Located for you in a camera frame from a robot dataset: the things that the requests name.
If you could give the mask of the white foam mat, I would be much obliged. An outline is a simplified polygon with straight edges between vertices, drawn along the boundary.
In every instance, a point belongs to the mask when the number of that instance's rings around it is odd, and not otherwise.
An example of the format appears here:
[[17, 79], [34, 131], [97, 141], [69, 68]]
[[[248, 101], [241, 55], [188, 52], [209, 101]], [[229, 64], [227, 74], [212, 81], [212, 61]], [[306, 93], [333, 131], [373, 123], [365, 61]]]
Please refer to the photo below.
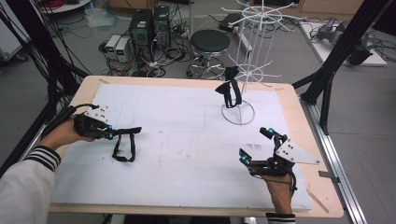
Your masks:
[[93, 101], [107, 107], [116, 129], [135, 136], [78, 142], [67, 149], [56, 175], [54, 203], [269, 209], [263, 181], [239, 160], [245, 150], [265, 160], [274, 144], [262, 127], [288, 131], [273, 91], [249, 90], [244, 125], [223, 117], [212, 88], [103, 84]]

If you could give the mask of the person's right hand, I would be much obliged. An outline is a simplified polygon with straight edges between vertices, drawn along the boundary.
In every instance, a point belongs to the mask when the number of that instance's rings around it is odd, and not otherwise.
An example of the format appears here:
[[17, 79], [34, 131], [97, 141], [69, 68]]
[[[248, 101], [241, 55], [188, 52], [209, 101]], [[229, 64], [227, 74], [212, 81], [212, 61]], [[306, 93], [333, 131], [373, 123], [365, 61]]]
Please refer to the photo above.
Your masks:
[[263, 175], [277, 214], [291, 214], [290, 176]]

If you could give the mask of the black metal frame strut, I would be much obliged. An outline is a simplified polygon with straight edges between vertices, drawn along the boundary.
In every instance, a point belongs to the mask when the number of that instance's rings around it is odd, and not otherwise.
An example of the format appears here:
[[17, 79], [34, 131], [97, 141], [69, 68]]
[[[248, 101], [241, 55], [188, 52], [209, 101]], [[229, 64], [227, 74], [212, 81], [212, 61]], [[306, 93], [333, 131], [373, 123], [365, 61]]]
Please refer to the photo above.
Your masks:
[[318, 124], [326, 135], [329, 134], [328, 117], [334, 76], [387, 2], [388, 0], [363, 0], [322, 66], [312, 75], [292, 84], [294, 89], [309, 84], [308, 89], [301, 94], [302, 100], [309, 105], [315, 105], [318, 97], [322, 95]]

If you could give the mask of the grey metal bracket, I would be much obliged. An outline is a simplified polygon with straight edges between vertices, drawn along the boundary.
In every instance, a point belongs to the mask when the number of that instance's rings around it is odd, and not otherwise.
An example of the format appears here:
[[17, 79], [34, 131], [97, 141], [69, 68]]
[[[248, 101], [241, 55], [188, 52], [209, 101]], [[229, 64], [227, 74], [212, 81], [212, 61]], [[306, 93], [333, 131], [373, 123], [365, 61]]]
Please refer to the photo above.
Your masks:
[[318, 175], [320, 177], [325, 177], [325, 178], [329, 178], [333, 183], [340, 183], [340, 178], [335, 176], [333, 173], [331, 172], [325, 172], [325, 171], [318, 171]]

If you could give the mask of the aluminium rail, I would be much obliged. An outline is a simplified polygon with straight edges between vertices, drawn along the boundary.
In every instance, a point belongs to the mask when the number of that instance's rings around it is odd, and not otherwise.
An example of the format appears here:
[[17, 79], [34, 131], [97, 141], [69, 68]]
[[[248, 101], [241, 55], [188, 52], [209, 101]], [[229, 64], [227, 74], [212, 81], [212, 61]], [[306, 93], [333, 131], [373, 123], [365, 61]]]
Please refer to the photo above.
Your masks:
[[319, 125], [320, 113], [318, 108], [315, 105], [309, 105], [303, 100], [300, 103], [312, 133], [317, 139], [319, 151], [330, 172], [331, 180], [350, 222], [352, 224], [368, 224], [332, 139]]
[[41, 121], [34, 122], [21, 141], [14, 147], [5, 162], [0, 166], [0, 177], [7, 169], [18, 161], [24, 159], [28, 153], [38, 144], [40, 134], [44, 130], [45, 124]]

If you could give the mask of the white round table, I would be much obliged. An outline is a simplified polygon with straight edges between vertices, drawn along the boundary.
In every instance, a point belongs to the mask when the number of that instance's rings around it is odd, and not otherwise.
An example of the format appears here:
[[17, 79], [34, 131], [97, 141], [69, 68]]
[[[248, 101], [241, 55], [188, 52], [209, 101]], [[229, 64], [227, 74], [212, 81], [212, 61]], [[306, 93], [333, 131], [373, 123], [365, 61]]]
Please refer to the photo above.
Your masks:
[[40, 7], [40, 9], [46, 14], [61, 13], [61, 12], [74, 10], [80, 7], [85, 7], [91, 2], [92, 0], [78, 0], [77, 3], [68, 4], [67, 2], [64, 2], [59, 7]]

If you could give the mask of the white low platform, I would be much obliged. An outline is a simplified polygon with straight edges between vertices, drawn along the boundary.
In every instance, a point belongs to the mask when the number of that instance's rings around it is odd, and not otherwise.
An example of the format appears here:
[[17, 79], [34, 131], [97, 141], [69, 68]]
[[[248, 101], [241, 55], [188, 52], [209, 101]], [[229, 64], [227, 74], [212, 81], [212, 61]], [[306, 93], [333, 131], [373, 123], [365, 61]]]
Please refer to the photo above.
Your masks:
[[[311, 44], [311, 47], [314, 50], [314, 52], [317, 54], [318, 58], [322, 62], [324, 62], [330, 55], [330, 52], [332, 51], [332, 44], [327, 39], [315, 40], [313, 38], [314, 33], [322, 25], [324, 25], [324, 22], [307, 21], [300, 23], [300, 27], [304, 32], [304, 36]], [[384, 67], [387, 65], [387, 63], [373, 49], [371, 49], [370, 52], [371, 52], [371, 56], [369, 56], [363, 63], [361, 63], [361, 66]]]

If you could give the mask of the large black computer tower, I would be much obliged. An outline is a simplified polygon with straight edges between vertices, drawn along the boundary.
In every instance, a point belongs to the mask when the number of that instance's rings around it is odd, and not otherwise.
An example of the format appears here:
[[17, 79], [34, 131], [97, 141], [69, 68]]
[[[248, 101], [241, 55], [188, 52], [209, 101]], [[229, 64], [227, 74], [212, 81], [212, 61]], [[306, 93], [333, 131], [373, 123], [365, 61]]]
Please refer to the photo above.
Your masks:
[[152, 12], [150, 9], [139, 8], [129, 26], [129, 33], [134, 46], [134, 54], [141, 62], [151, 62], [150, 44], [153, 39]]

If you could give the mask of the grey robot device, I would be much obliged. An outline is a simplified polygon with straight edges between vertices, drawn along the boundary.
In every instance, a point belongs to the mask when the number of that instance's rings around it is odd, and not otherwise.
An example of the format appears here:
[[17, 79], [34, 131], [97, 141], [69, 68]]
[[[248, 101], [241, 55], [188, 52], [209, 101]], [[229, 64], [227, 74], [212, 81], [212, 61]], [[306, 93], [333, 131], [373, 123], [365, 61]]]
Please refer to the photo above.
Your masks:
[[[310, 32], [310, 40], [318, 43], [320, 40], [327, 40], [332, 47], [336, 45], [342, 34], [349, 25], [349, 21], [342, 21], [337, 26], [334, 25], [335, 17], [330, 18], [325, 24]], [[355, 45], [350, 54], [346, 57], [346, 61], [351, 65], [360, 65], [367, 58], [373, 55], [371, 49], [375, 46], [375, 35], [365, 33], [358, 43]]]

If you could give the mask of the clear plastic bag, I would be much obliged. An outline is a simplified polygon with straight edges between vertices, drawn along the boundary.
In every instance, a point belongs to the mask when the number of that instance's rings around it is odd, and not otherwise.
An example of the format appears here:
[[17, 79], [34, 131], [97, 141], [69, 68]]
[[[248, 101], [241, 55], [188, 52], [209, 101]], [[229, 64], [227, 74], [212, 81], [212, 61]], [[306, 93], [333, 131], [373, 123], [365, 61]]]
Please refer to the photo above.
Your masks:
[[104, 8], [87, 8], [84, 12], [90, 28], [114, 27], [119, 21], [116, 15]]

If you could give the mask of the black bow tie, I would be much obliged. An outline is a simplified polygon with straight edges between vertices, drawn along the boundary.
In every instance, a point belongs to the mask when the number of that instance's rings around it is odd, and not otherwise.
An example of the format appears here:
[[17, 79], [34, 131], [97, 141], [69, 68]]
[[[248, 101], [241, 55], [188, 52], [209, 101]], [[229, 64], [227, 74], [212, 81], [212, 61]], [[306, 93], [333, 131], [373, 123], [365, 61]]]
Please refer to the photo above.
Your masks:
[[[242, 95], [235, 77], [239, 70], [237, 66], [226, 67], [224, 71], [225, 81], [219, 85], [215, 92], [222, 94], [227, 108], [233, 108], [242, 104]], [[232, 99], [231, 90], [234, 92], [235, 100]]]
[[[113, 153], [112, 153], [112, 157], [117, 160], [117, 161], [121, 161], [121, 162], [134, 162], [135, 160], [135, 141], [134, 141], [134, 136], [137, 133], [140, 133], [142, 130], [141, 127], [134, 127], [134, 128], [130, 128], [130, 129], [118, 129], [115, 130], [112, 135], [113, 136], [117, 136], [118, 140], [116, 142], [116, 145], [114, 146], [113, 149]], [[118, 153], [120, 152], [120, 141], [121, 141], [121, 137], [124, 134], [128, 134], [129, 138], [130, 138], [130, 151], [131, 151], [131, 155], [132, 157], [130, 159], [127, 159], [125, 157], [119, 156]]]

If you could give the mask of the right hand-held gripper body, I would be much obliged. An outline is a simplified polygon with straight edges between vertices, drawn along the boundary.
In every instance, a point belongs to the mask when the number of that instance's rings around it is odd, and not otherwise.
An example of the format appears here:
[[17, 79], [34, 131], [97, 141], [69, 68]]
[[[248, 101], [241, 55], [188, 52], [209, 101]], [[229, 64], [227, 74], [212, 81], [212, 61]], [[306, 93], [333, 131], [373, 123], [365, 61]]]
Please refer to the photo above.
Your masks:
[[315, 155], [288, 139], [286, 135], [276, 135], [274, 143], [273, 156], [266, 161], [248, 160], [248, 171], [251, 175], [291, 175], [295, 163], [320, 164]]

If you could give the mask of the person's left hand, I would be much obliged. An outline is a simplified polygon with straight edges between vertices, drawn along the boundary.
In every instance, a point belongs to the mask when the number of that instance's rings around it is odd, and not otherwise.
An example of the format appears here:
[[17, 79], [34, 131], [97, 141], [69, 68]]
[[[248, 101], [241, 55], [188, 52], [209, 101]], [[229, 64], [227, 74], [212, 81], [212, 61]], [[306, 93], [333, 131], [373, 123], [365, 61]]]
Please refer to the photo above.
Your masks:
[[57, 126], [53, 131], [41, 139], [38, 145], [56, 151], [59, 147], [70, 145], [77, 141], [92, 142], [93, 139], [80, 136], [74, 128], [74, 121], [70, 119]]

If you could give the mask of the white wire display rack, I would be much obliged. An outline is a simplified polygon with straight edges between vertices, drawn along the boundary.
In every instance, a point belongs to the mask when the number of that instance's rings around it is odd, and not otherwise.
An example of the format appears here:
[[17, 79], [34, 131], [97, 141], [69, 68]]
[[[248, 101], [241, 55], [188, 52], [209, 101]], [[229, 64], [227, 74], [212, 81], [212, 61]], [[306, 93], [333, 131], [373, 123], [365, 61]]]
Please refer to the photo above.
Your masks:
[[252, 6], [253, 0], [236, 0], [242, 6], [241, 9], [226, 9], [227, 12], [235, 12], [241, 15], [236, 28], [239, 38], [235, 56], [229, 56], [233, 66], [237, 66], [239, 73], [235, 77], [242, 95], [242, 104], [233, 108], [227, 108], [225, 103], [221, 107], [222, 116], [234, 125], [247, 125], [256, 117], [256, 111], [252, 103], [244, 98], [249, 84], [262, 84], [268, 74], [264, 69], [272, 62], [268, 59], [276, 30], [283, 28], [289, 31], [285, 20], [292, 19], [301, 21], [301, 17], [287, 15], [282, 9], [296, 7], [294, 0], [285, 0], [283, 6], [267, 6], [265, 0], [260, 5]]

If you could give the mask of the white bench power supply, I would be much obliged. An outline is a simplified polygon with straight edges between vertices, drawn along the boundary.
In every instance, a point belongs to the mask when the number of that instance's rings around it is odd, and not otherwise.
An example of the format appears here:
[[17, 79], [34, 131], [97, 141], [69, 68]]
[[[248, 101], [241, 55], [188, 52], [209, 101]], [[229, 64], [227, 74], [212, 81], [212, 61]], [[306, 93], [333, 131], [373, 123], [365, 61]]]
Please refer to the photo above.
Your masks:
[[122, 37], [116, 46], [116, 54], [120, 63], [127, 63], [131, 56], [129, 48], [129, 39]]
[[116, 46], [118, 45], [119, 40], [120, 35], [113, 35], [105, 45], [107, 57], [110, 60], [117, 60]]

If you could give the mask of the black round stool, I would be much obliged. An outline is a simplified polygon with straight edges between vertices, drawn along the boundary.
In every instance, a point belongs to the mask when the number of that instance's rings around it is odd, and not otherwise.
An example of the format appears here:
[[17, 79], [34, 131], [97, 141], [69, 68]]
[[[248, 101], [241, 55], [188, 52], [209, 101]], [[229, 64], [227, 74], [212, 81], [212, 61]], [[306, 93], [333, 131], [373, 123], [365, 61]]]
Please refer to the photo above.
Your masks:
[[217, 30], [200, 30], [191, 36], [191, 49], [196, 57], [190, 62], [187, 77], [221, 78], [224, 62], [219, 58], [230, 46], [230, 38]]

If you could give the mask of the slim black computer tower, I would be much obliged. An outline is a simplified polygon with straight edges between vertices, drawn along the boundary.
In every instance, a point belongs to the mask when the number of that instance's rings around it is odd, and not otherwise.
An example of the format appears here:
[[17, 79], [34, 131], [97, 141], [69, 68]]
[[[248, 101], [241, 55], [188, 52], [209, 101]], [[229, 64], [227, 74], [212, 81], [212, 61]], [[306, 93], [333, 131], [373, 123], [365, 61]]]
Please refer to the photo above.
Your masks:
[[160, 49], [167, 49], [170, 43], [169, 6], [156, 6], [153, 10], [154, 39]]

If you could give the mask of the grey equipment case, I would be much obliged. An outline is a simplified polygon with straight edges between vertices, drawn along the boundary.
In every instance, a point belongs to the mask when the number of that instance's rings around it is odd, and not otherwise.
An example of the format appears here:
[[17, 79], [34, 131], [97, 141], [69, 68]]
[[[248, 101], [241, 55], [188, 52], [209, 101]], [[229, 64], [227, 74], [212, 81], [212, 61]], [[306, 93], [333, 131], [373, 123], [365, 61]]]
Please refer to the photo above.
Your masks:
[[[25, 42], [30, 41], [30, 36], [26, 33], [21, 23], [17, 19], [11, 20], [12, 27], [17, 35]], [[20, 41], [9, 30], [9, 28], [0, 20], [0, 60], [9, 61], [22, 48]]]

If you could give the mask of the thin wooden stick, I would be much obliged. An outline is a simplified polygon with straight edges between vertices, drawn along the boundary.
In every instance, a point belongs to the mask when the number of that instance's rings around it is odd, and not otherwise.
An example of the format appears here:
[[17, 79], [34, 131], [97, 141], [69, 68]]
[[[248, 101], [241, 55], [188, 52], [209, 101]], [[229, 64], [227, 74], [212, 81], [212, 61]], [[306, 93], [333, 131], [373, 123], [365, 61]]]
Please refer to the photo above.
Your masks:
[[325, 204], [310, 190], [306, 190], [308, 195], [312, 198], [312, 200], [326, 213], [329, 214], [329, 209], [325, 206]]

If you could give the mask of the black flat box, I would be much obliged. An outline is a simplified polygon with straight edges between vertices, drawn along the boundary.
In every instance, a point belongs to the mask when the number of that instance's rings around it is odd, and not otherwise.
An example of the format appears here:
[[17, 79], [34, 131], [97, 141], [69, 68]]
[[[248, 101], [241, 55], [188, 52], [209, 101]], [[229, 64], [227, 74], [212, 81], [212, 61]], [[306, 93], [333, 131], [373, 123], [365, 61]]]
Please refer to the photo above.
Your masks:
[[228, 14], [219, 24], [219, 29], [231, 33], [238, 25], [241, 15], [237, 13]]

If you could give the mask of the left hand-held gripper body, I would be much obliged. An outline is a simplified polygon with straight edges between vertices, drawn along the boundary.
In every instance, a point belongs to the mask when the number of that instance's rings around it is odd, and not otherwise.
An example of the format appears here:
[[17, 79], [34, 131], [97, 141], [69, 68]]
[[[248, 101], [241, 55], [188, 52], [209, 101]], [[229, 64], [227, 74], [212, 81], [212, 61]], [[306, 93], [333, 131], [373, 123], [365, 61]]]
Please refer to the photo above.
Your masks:
[[86, 112], [75, 115], [74, 128], [76, 132], [80, 136], [93, 139], [108, 138], [108, 133], [106, 132], [109, 128], [107, 110], [107, 106], [98, 105], [89, 108]]

